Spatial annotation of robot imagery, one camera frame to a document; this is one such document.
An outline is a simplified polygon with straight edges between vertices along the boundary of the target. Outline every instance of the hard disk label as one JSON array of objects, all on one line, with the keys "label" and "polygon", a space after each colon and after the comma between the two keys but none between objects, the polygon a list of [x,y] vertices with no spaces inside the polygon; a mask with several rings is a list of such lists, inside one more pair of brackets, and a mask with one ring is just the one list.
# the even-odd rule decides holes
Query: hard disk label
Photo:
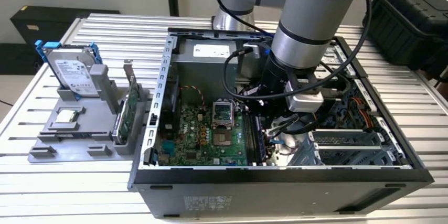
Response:
[{"label": "hard disk label", "polygon": [[194,56],[228,58],[231,56],[231,48],[226,45],[198,44],[194,48]]},{"label": "hard disk label", "polygon": [[232,196],[186,196],[184,202],[188,211],[220,211],[230,209]]},{"label": "hard disk label", "polygon": [[55,60],[71,90],[79,95],[98,95],[86,64],[78,60]]}]

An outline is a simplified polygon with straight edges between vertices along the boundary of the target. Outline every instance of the small circuit board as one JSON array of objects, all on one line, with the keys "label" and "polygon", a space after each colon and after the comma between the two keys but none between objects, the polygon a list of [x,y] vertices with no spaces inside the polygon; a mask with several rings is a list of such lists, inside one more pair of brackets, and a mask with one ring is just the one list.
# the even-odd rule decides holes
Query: small circuit board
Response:
[{"label": "small circuit board", "polygon": [[235,125],[212,127],[212,110],[184,106],[180,127],[174,140],[163,140],[160,165],[164,166],[246,166],[243,118],[235,115]]},{"label": "small circuit board", "polygon": [[136,107],[139,102],[139,84],[132,76],[130,81],[128,94],[123,102],[122,112],[118,116],[118,121],[114,129],[114,137],[116,144],[126,144],[132,132],[132,125],[136,114]]}]

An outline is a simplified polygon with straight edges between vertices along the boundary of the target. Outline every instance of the black storage box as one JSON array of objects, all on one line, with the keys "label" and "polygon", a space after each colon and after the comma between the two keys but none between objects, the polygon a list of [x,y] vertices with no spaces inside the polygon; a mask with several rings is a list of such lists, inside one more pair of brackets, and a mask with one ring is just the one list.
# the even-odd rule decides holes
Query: black storage box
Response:
[{"label": "black storage box", "polygon": [[374,0],[370,35],[391,63],[440,75],[448,62],[448,0]]},{"label": "black storage box", "polygon": [[87,18],[91,13],[120,14],[118,10],[24,6],[11,22],[27,44],[34,47],[39,39],[44,43],[60,41],[75,19]]},{"label": "black storage box", "polygon": [[36,50],[27,44],[0,44],[0,74],[35,75],[42,66]]}]

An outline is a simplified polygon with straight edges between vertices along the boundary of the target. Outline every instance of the green circuit board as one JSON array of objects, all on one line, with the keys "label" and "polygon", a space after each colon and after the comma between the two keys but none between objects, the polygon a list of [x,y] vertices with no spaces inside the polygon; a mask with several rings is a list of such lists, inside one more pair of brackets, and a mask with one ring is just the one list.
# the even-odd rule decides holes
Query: green circuit board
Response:
[{"label": "green circuit board", "polygon": [[[235,114],[235,126],[226,141],[214,141],[212,109],[203,114],[200,107],[184,106],[180,114],[179,133],[175,140],[167,140],[162,147],[160,165],[170,166],[246,166],[246,141],[243,118]],[[224,139],[224,134],[215,134]]]}]

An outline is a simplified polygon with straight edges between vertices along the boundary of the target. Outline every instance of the slotted metal table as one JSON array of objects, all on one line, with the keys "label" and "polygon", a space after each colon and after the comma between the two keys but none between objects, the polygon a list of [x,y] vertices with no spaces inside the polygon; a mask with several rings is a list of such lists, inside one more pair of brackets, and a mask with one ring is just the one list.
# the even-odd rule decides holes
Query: slotted metal table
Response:
[{"label": "slotted metal table", "polygon": [[[92,14],[75,21],[62,42],[98,43],[118,85],[128,82],[123,62],[132,60],[139,82],[154,89],[167,28],[210,29],[210,24],[206,18]],[[274,32],[278,24],[258,25]],[[360,27],[342,26],[338,36],[354,48],[360,33]],[[420,74],[384,61],[370,41],[358,59],[436,182],[366,216],[183,221],[448,223],[448,104]],[[28,163],[28,151],[59,98],[58,84],[44,65],[0,124],[0,223],[179,222],[155,220],[139,193],[127,191],[132,161]]]}]

